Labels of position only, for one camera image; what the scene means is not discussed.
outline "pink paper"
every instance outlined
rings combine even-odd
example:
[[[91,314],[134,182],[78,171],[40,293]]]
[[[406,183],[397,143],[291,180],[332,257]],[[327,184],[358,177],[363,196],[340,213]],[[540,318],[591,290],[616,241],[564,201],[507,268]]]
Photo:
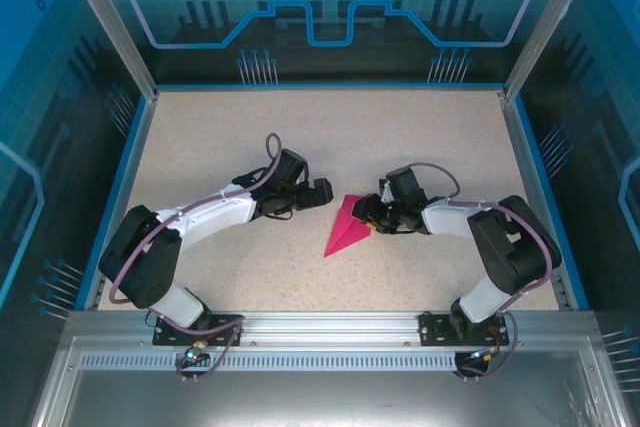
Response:
[[[336,252],[346,249],[350,245],[361,241],[371,235],[371,229],[351,215],[353,204],[362,199],[361,195],[347,195],[338,211],[338,217],[329,236],[329,244],[324,256],[328,257]]]

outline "cable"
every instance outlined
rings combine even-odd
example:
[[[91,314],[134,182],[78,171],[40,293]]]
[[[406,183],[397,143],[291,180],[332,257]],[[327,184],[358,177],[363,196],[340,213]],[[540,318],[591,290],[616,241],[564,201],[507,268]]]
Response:
[[[484,375],[482,375],[483,372],[481,370],[474,369],[473,367],[462,367],[462,369],[466,370],[468,372],[474,373],[474,374],[478,374],[478,378],[480,378],[480,379],[485,377]],[[495,377],[493,380],[495,380],[496,382],[500,382],[502,384],[505,384],[505,385],[509,386],[511,389],[513,389],[516,392],[518,392],[522,397],[527,399],[529,401],[529,403],[531,405],[533,405],[536,408],[536,410],[538,412],[540,412],[549,421],[549,423],[551,425],[557,425],[557,422],[555,420],[553,420],[553,416],[549,412],[547,412],[533,397],[531,397],[524,390],[522,390],[518,384],[515,384],[513,382],[509,382],[508,380],[505,380],[505,379],[503,379],[501,377]]]
[[[451,179],[451,181],[453,182],[453,185],[456,186],[456,190],[455,190],[455,192],[453,194],[450,194],[450,195],[447,196],[448,199],[453,199],[454,197],[457,197],[458,194],[460,193],[460,182],[458,182],[458,179],[456,179],[455,175],[453,175],[451,172],[449,172],[444,167],[441,167],[438,164],[432,164],[431,162],[413,162],[411,164],[405,165],[404,167],[400,167],[399,169],[396,169],[396,170],[393,170],[393,171],[389,172],[387,174],[387,177],[390,176],[390,175],[396,174],[398,172],[401,172],[403,170],[410,169],[412,167],[431,167],[432,169],[439,170],[440,172],[445,174],[447,177],[449,177]]]
[[[284,215],[284,214],[289,214],[289,216],[288,217],[282,217],[282,215]],[[264,214],[264,216],[267,219],[287,221],[287,220],[293,219],[293,210],[285,210],[283,212],[278,211],[275,214]]]
[[[271,139],[275,139],[276,140],[276,144],[278,146],[278,149],[276,151],[275,156],[271,153],[271,147],[270,147]],[[122,283],[122,279],[124,279],[124,277],[127,275],[127,272],[129,272],[129,269],[133,265],[133,263],[136,260],[136,258],[138,257],[138,255],[140,255],[140,252],[142,252],[144,250],[144,248],[165,227],[167,227],[171,223],[175,222],[181,216],[183,216],[184,214],[186,214],[187,212],[189,212],[189,211],[191,211],[193,209],[196,209],[198,207],[201,207],[203,205],[206,205],[206,204],[209,204],[209,203],[212,203],[212,202],[217,202],[218,200],[223,200],[225,198],[229,199],[229,198],[232,198],[232,197],[237,197],[239,195],[243,195],[243,194],[246,194],[248,192],[252,192],[252,191],[262,187],[269,180],[269,178],[273,175],[273,173],[276,171],[276,168],[278,167],[278,164],[280,163],[280,157],[282,155],[282,140],[280,140],[280,137],[278,136],[278,134],[271,133],[271,134],[269,134],[267,136],[267,139],[266,139],[266,150],[267,150],[267,155],[272,160],[271,167],[266,172],[266,174],[263,175],[262,178],[260,178],[255,184],[251,185],[250,187],[247,187],[246,189],[235,190],[233,192],[229,192],[228,194],[225,194],[224,197],[221,194],[216,194],[216,195],[214,195],[212,197],[207,197],[206,199],[198,200],[198,201],[186,206],[180,212],[176,212],[175,214],[173,214],[172,216],[167,218],[164,222],[161,222],[149,234],[147,234],[146,237],[144,239],[142,239],[142,241],[136,246],[136,248],[133,249],[133,252],[131,252],[131,255],[127,258],[127,260],[125,261],[124,265],[122,266],[122,269],[120,269],[120,272],[118,273],[118,275],[116,276],[115,280],[113,281],[113,285],[111,286],[111,290],[109,291],[109,300],[114,304],[127,304],[127,303],[130,302],[129,299],[118,299],[118,298],[116,298],[116,293],[118,292],[118,288],[120,287],[120,284]]]
[[[155,325],[150,324],[149,322],[147,322],[147,320],[149,320],[149,316],[151,315],[151,311],[147,310],[147,315],[144,316],[144,323],[147,324],[148,327],[155,327]]]
[[[242,327],[242,319],[239,319],[239,320],[240,320],[240,324],[233,329],[233,332],[231,333],[231,338],[229,339],[229,342],[227,342],[227,345],[225,346],[224,350],[220,354],[220,357],[218,357],[218,359],[215,361],[215,363],[211,366],[209,370],[202,373],[201,375],[194,375],[194,381],[197,381],[197,379],[203,379],[205,377],[208,377],[209,375],[213,374],[218,367],[220,367],[220,364],[222,364],[222,361],[229,353],[229,349],[231,348],[231,345],[233,344],[234,340],[236,340],[236,337],[240,332],[240,329]],[[176,374],[181,376],[183,380],[186,379],[186,376],[184,375],[184,371],[182,370],[182,367],[181,367],[182,362],[184,362],[184,359],[185,357],[182,357],[176,362]]]
[[[493,335],[493,338],[496,339],[496,353],[499,354],[500,353],[500,331],[493,326],[487,327],[487,330],[491,335]]]
[[[495,202],[466,202],[466,201],[452,200],[449,202],[449,204],[457,207],[481,207],[481,208],[495,209],[502,212],[503,214],[509,216],[511,219],[515,220],[518,224],[520,224],[522,228],[526,230],[527,233],[533,238],[535,243],[538,244],[538,247],[540,247],[540,250],[542,251],[542,255],[544,256],[544,261],[546,264],[545,273],[542,276],[542,278],[540,280],[530,283],[529,285],[524,286],[518,292],[516,292],[511,297],[509,297],[509,299],[504,304],[498,307],[498,310],[496,311],[498,314],[505,313],[506,309],[508,309],[515,301],[517,301],[520,297],[522,297],[522,295],[525,292],[529,292],[533,289],[540,287],[542,284],[544,284],[551,278],[551,273],[553,271],[553,261],[551,260],[551,251],[549,250],[549,247],[544,242],[540,234],[538,234],[535,231],[535,229],[531,227],[531,225],[522,217],[520,217],[518,214]]]
[[[495,369],[493,369],[491,372],[489,372],[487,374],[485,374],[484,372],[478,371],[478,372],[482,373],[482,376],[481,376],[482,379],[490,379],[492,377],[495,377],[496,374],[500,373],[507,366],[507,364],[511,361],[511,358],[513,357],[513,354],[516,352],[516,348],[518,347],[518,333],[519,332],[518,332],[518,323],[516,322],[516,318],[513,316],[513,314],[511,312],[505,312],[504,315],[509,317],[511,319],[511,323],[513,324],[513,339],[512,339],[512,342],[511,342],[511,347],[509,348],[509,352],[507,352],[507,356],[504,358],[502,363],[500,363],[500,365],[498,365],[498,367],[496,367]],[[468,370],[471,367],[462,367],[462,368]]]

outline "vertical post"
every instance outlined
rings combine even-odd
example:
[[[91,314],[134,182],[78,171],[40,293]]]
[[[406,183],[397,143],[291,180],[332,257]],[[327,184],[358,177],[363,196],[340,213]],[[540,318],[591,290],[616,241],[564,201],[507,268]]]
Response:
[[[87,2],[89,2],[142,95],[150,101],[155,100],[156,84],[113,2],[111,0],[87,0]]]
[[[547,3],[505,83],[507,100],[514,99],[520,92],[571,1],[549,0]]]

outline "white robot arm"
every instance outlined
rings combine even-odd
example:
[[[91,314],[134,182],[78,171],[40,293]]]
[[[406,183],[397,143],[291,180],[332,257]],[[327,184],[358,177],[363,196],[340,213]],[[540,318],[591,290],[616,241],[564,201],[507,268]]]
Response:
[[[548,263],[554,269],[561,262],[557,245],[522,198],[497,204],[429,199],[410,166],[387,174],[380,195],[356,202],[352,214],[384,234],[448,234],[475,241],[486,275],[451,306],[450,322],[461,340],[545,278]]]
[[[273,173],[264,180],[268,171]],[[232,225],[262,216],[288,219],[283,216],[291,216],[293,210],[329,203],[333,199],[329,181],[315,179],[312,187],[308,177],[306,160],[283,149],[279,160],[274,158],[269,168],[233,179],[218,193],[218,200],[157,212],[142,205],[135,207],[127,213],[103,253],[100,271],[116,282],[143,239],[175,217],[176,220],[162,228],[148,248],[137,255],[116,287],[139,309],[153,310],[182,328],[206,328],[211,314],[209,309],[174,281],[179,256],[197,242]]]

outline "glass panel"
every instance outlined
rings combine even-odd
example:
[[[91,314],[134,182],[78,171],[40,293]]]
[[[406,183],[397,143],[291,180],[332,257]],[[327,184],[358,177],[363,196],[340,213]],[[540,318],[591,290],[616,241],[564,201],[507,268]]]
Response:
[[[637,415],[640,1],[574,0],[522,101],[543,185]]]
[[[158,82],[265,85],[503,82],[547,0],[114,2]]]
[[[28,359],[5,365],[0,411],[27,425],[140,92],[85,0],[0,13],[0,355]]]

